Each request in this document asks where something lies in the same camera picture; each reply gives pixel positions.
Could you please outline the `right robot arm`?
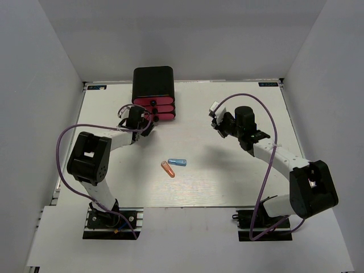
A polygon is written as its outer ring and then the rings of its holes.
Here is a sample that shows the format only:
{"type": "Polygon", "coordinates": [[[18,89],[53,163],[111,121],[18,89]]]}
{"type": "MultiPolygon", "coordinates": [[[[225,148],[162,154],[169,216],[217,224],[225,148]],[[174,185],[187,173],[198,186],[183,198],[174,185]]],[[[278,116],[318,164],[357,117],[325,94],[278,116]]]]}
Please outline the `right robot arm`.
{"type": "Polygon", "coordinates": [[[282,147],[263,131],[258,130],[252,108],[240,106],[231,114],[214,103],[209,109],[212,127],[223,138],[238,139],[241,148],[251,156],[281,173],[289,182],[287,195],[268,198],[257,212],[257,221],[271,226],[278,216],[297,215],[307,219],[338,204],[338,195],[328,165],[318,160],[311,162],[282,147]]]}

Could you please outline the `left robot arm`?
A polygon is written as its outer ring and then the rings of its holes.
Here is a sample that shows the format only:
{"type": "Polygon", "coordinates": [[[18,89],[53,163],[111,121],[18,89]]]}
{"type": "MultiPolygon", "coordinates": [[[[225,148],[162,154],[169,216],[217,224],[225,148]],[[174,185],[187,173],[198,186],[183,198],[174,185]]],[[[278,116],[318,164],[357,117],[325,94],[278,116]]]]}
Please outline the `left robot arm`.
{"type": "Polygon", "coordinates": [[[88,193],[90,208],[101,213],[100,219],[108,227],[120,220],[118,201],[106,182],[110,153],[147,137],[154,128],[150,111],[132,104],[125,108],[129,110],[128,117],[117,127],[107,128],[103,135],[80,132],[67,163],[67,172],[88,193]]]}

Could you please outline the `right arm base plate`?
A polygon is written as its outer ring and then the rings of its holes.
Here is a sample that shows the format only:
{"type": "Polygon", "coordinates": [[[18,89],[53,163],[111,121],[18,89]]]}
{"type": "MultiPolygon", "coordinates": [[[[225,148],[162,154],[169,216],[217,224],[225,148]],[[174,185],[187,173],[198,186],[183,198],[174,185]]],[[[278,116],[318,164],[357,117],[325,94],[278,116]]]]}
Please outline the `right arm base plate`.
{"type": "MultiPolygon", "coordinates": [[[[253,209],[245,208],[237,210],[232,215],[232,220],[237,223],[238,239],[240,242],[251,242],[249,237],[251,217],[253,209]]],[[[279,226],[271,229],[267,234],[258,239],[258,242],[292,241],[291,225],[289,219],[284,216],[271,218],[262,212],[258,212],[253,228],[253,237],[258,236],[273,224],[284,220],[279,226]]]]}

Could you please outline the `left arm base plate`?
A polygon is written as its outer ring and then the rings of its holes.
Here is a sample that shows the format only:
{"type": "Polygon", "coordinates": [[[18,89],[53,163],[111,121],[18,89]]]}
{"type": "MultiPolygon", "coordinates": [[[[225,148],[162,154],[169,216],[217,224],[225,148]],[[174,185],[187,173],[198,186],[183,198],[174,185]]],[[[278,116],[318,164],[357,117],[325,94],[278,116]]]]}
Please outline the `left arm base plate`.
{"type": "Polygon", "coordinates": [[[89,208],[86,215],[82,238],[116,241],[136,240],[142,231],[144,209],[120,208],[119,212],[128,219],[136,237],[134,237],[134,234],[123,218],[119,218],[118,216],[106,218],[101,213],[93,211],[91,208],[89,208]]]}

